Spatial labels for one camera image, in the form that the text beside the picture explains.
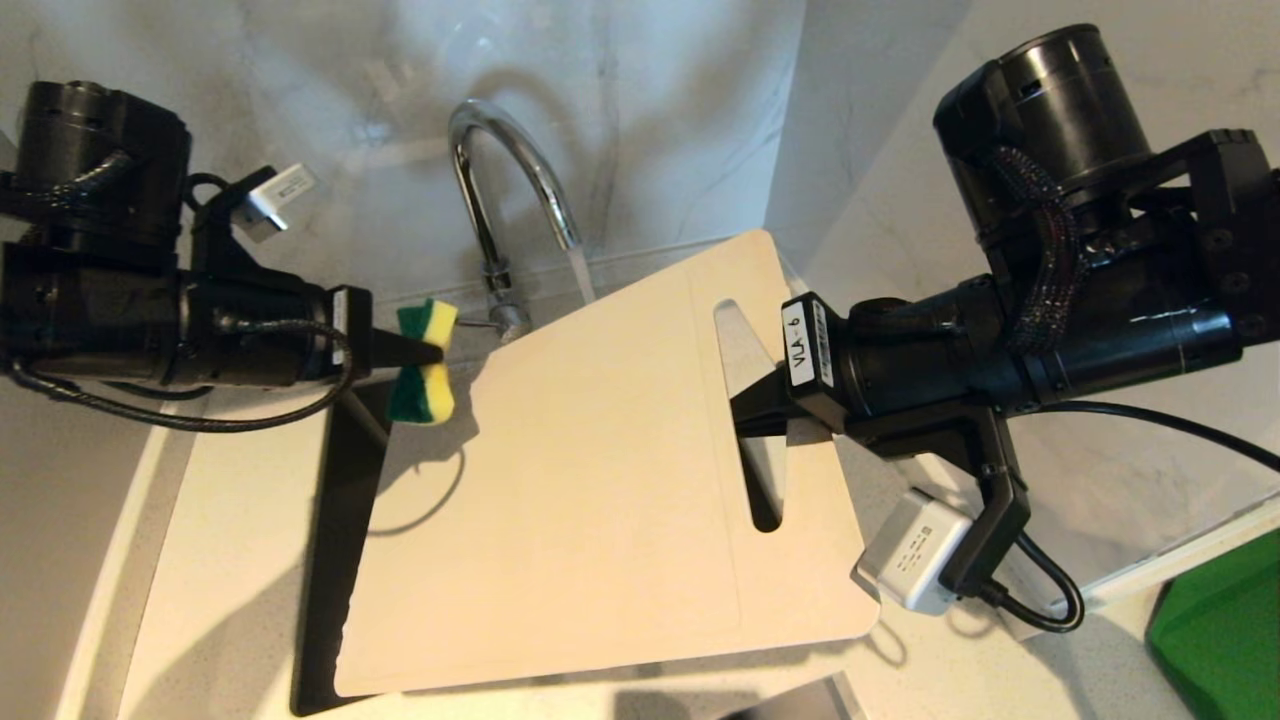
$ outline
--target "white backsplash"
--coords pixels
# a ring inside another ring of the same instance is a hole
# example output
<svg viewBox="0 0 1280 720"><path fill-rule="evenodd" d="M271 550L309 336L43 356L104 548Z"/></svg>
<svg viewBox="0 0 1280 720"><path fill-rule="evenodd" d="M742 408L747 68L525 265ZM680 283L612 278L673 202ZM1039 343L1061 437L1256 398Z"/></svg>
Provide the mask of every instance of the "white backsplash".
<svg viewBox="0 0 1280 720"><path fill-rule="evenodd" d="M92 79L178 113L192 170L306 163L324 202L253 255L388 302L479 282L447 143L468 96L530 132L593 260L763 224L804 3L12 0L4 15L0 129L31 81ZM567 266L495 147L477 164L517 274Z"/></svg>
<svg viewBox="0 0 1280 720"><path fill-rule="evenodd" d="M933 110L983 61L1080 22L1102 29L1153 150L1245 127L1280 164L1275 0L1174 0L1158 13L1101 0L812 0L765 222L809 286L844 311L870 297L920 299L987 272ZM1235 365L1100 398L1280 448L1274 345ZM1032 534L1082 584L1280 491L1254 462L1133 420L1051 415L1015 420L1011 430L1030 486ZM892 502L876 496L909 480L876 471L851 482L860 510L887 512ZM861 523L874 532L882 520ZM1021 561L1014 553L1010 565ZM1034 569L1028 580L1047 585Z"/></svg>

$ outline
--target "cutting board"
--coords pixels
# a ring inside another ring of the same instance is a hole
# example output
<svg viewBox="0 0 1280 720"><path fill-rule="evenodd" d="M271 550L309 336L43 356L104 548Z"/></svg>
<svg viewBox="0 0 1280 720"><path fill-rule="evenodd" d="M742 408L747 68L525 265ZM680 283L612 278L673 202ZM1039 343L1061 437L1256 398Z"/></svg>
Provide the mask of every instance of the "cutting board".
<svg viewBox="0 0 1280 720"><path fill-rule="evenodd" d="M788 442L751 523L714 314L773 361L768 233L728 240L493 352L471 414L397 427L335 688L356 696L854 638L878 616L829 436Z"/></svg>

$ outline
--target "countertop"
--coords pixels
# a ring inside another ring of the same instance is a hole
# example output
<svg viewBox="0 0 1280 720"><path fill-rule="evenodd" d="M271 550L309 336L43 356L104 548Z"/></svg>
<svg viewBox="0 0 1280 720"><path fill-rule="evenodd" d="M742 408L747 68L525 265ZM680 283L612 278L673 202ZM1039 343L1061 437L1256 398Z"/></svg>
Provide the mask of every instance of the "countertop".
<svg viewBox="0 0 1280 720"><path fill-rule="evenodd" d="M256 396L253 402L215 396L211 410L262 415L310 396L269 397L262 405ZM325 423L317 415L271 430L196 439L120 719L292 716L302 559ZM859 480L881 484L892 474L851 443L841 446L841 455L855 506L865 495ZM1046 719L1189 717L1142 647L1153 600L1153 593L1135 597L1091 616L1073 635L1025 643L980 609L929 618L887 603L879 625L855 642L388 694L321 717L701 720L841 671L872 719L1029 711Z"/></svg>

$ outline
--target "sponge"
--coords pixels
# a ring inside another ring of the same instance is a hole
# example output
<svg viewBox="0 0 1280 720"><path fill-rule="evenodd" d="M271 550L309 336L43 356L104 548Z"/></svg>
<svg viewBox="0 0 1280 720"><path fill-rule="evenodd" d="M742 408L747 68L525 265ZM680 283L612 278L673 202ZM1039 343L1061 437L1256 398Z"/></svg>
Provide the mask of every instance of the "sponge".
<svg viewBox="0 0 1280 720"><path fill-rule="evenodd" d="M401 334L449 348L458 309L436 300L428 300L421 307L401 307L396 311ZM449 389L449 370L444 363L401 368L392 388L387 418L393 423L436 425L453 415L453 391Z"/></svg>

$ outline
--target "chrome faucet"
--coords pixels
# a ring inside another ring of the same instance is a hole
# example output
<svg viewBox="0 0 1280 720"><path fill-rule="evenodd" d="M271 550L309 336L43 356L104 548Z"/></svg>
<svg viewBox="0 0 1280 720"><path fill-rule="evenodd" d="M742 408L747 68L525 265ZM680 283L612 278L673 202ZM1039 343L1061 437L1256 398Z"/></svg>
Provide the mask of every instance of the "chrome faucet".
<svg viewBox="0 0 1280 720"><path fill-rule="evenodd" d="M511 342L532 329L529 313L520 305L511 283L511 264L498 250L493 238L493 227L480 199L475 183L471 158L467 155L467 136L472 129L483 129L494 137L511 152L525 177L532 183L538 201L547 213L547 219L556 233L561 250L568 252L579 246L577 225L564 204L564 190L547 159L538 151L529 133L502 108L486 100L466 100L449 118L449 146L453 149L453 172L462 188L462 200L467 204L471 227L476 241L484 252L484 282L489 290L489 319L498 327L502 342Z"/></svg>

